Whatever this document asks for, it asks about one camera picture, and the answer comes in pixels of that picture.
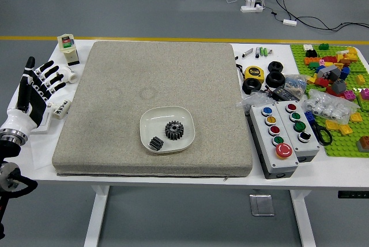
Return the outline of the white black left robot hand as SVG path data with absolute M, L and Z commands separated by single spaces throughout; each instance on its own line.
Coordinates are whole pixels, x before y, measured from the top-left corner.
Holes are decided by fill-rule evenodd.
M 7 110 L 7 120 L 1 126 L 1 133 L 11 132 L 22 138 L 38 128 L 43 120 L 50 97 L 66 83 L 59 66 L 49 61 L 35 69 L 35 58 L 29 57 L 18 86 L 14 108 Z

